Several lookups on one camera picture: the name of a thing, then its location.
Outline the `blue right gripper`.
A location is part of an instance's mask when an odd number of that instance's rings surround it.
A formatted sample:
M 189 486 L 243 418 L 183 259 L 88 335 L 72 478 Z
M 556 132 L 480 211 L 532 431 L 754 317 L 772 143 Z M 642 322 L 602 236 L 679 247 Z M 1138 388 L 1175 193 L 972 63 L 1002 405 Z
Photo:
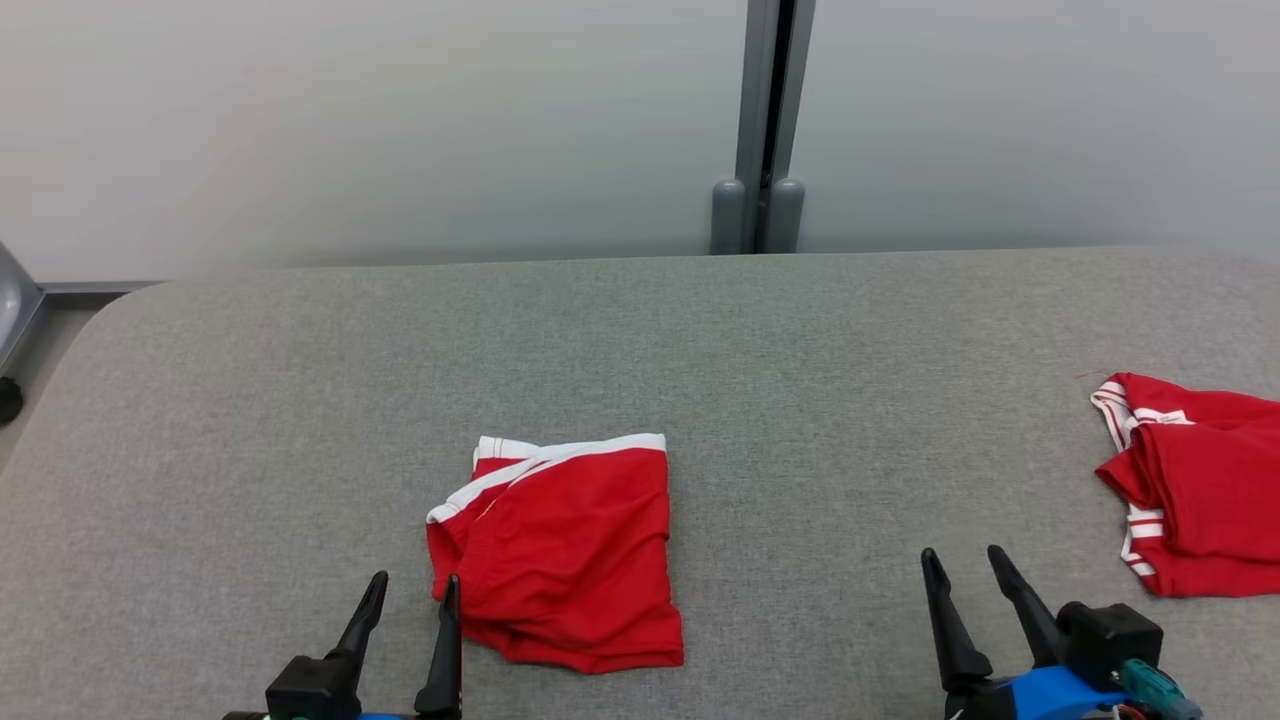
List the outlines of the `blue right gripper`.
M 1034 669 L 988 682 L 991 661 L 960 618 L 937 552 L 924 548 L 925 598 L 940 683 L 947 693 L 943 720 L 1115 720 L 1114 707 L 1125 705 L 1128 696 L 1097 691 L 1057 666 L 1066 641 L 1056 616 L 1002 547 L 989 544 L 987 557 L 1001 593 L 1015 609 Z

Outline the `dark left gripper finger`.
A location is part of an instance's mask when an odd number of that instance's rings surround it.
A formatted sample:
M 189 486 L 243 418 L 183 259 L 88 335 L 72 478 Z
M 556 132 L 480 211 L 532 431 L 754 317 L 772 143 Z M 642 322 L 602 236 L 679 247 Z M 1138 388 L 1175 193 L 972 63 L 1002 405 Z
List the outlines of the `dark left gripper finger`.
M 438 633 L 425 685 L 413 702 L 417 717 L 462 717 L 462 650 L 460 577 L 451 574 L 438 605 Z
M 343 692 L 356 692 L 372 632 L 384 609 L 389 573 L 375 571 L 337 644 L 326 653 L 326 661 L 338 667 Z

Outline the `red shorts with white stripe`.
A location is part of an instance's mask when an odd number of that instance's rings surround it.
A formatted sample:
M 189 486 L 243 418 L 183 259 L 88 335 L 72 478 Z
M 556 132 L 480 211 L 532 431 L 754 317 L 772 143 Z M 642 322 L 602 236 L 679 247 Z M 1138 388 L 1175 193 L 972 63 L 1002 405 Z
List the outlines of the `red shorts with white stripe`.
M 664 436 L 548 446 L 484 436 L 468 483 L 426 515 L 431 593 L 442 600 L 457 580 L 463 635 L 512 664 L 678 667 L 669 533 Z

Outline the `red jersey with white sleeves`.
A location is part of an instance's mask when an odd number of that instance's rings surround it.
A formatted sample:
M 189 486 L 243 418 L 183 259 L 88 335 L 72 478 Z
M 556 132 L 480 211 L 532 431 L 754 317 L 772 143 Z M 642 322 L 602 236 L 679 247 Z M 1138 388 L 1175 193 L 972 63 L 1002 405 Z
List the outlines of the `red jersey with white sleeves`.
M 1121 560 L 1165 598 L 1280 594 L 1280 400 L 1135 373 L 1091 395 L 1126 503 Z

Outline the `grey metal stand leg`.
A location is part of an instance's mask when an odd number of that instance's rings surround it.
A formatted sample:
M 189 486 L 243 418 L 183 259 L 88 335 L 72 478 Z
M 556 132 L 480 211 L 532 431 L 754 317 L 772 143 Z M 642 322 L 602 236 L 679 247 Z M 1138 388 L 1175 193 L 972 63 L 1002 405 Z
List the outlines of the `grey metal stand leg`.
M 0 375 L 12 365 L 42 301 L 44 291 L 0 242 Z

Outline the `grey partition post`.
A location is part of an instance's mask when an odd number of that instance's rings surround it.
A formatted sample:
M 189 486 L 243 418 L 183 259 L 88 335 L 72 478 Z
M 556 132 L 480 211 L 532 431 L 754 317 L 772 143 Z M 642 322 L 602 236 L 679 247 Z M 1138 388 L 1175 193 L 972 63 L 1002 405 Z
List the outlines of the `grey partition post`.
M 791 176 L 817 0 L 748 0 L 733 177 L 710 195 L 710 254 L 796 252 L 804 183 Z

